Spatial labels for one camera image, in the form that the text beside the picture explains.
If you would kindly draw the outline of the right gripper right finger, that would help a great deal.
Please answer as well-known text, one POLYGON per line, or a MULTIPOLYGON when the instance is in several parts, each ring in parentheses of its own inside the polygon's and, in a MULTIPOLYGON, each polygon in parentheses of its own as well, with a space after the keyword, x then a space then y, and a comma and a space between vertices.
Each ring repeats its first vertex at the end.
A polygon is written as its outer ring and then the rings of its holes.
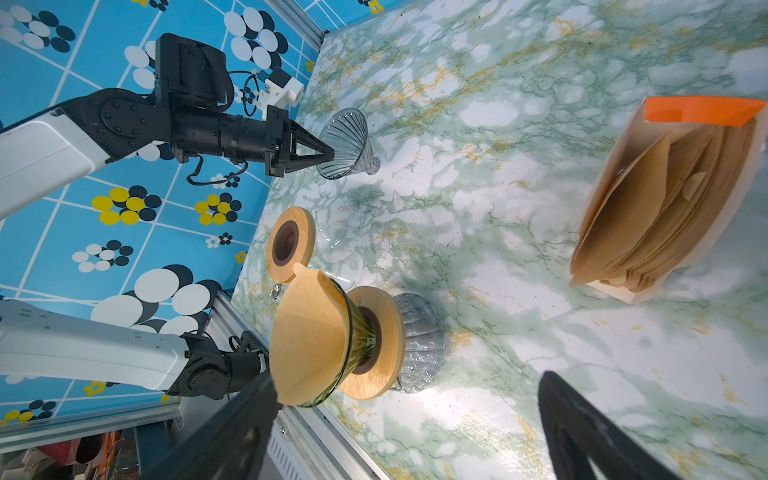
POLYGON ((561 376, 546 371, 538 407, 558 479, 676 479, 561 376))

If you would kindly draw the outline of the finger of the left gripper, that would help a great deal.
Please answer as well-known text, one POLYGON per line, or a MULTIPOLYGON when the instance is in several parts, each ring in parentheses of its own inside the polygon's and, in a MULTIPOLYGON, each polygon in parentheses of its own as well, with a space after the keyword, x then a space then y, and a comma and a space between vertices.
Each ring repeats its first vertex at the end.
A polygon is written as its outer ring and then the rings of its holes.
POLYGON ((294 173, 303 169, 316 167, 320 164, 330 162, 334 159, 333 154, 314 154, 314 155, 293 155, 290 154, 286 159, 281 160, 281 167, 284 174, 294 173))
POLYGON ((335 150, 294 120, 288 122, 290 154, 296 158, 333 158, 335 150))

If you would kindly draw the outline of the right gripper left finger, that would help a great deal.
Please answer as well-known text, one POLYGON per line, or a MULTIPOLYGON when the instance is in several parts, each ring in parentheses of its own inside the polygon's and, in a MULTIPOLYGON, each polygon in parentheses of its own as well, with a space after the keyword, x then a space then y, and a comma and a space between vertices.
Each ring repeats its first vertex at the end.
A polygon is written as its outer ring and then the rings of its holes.
POLYGON ((278 411, 273 381, 263 372, 141 477, 256 479, 278 411))

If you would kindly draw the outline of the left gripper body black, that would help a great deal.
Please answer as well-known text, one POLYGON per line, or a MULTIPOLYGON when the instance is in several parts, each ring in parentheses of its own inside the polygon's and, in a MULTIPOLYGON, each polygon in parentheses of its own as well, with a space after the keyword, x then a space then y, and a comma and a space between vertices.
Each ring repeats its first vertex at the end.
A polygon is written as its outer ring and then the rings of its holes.
POLYGON ((290 163, 292 120, 287 110, 268 105, 266 109, 265 173, 282 178, 290 163))

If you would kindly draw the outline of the green glass dripper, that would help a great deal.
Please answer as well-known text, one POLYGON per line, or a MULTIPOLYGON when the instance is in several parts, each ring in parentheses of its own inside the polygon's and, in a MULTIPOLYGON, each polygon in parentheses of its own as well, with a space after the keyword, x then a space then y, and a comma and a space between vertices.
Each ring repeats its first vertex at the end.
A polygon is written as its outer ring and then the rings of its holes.
POLYGON ((342 295, 346 305, 347 350, 343 364, 332 382, 314 399, 300 404, 303 408, 314 407, 325 401, 360 364, 372 357, 376 349, 377 333, 372 321, 361 312, 335 280, 331 279, 330 282, 342 295))

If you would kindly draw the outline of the ribbed glass carafe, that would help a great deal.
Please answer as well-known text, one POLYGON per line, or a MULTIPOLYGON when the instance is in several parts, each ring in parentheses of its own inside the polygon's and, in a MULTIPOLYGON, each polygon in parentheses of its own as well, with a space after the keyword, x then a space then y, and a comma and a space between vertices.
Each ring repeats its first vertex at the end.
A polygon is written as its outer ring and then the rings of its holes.
POLYGON ((405 354, 391 390, 415 394, 439 376, 445 360, 445 332, 437 311, 424 297, 402 293, 394 301, 403 317, 405 354))

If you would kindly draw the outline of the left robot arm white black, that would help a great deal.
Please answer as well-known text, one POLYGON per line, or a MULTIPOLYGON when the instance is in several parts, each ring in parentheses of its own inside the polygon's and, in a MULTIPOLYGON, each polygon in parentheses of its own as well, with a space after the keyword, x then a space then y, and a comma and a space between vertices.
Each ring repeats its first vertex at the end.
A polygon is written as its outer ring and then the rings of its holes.
MULTIPOLYGON (((288 114, 303 84, 273 66, 260 86, 233 84, 225 54, 173 34, 151 50, 129 50, 142 93, 102 89, 18 122, 1 135, 1 213, 10 216, 123 158, 146 149, 178 161, 223 157, 245 170, 262 164, 280 177, 332 158, 330 147, 288 114)), ((178 261, 140 261, 141 240, 158 225, 164 198, 150 185, 108 183, 90 204, 68 204, 54 218, 33 261, 62 296, 83 289, 86 319, 19 298, 1 303, 1 372, 27 378, 136 385, 171 396, 219 399, 262 369, 245 338, 219 349, 203 327, 220 290, 178 261)))

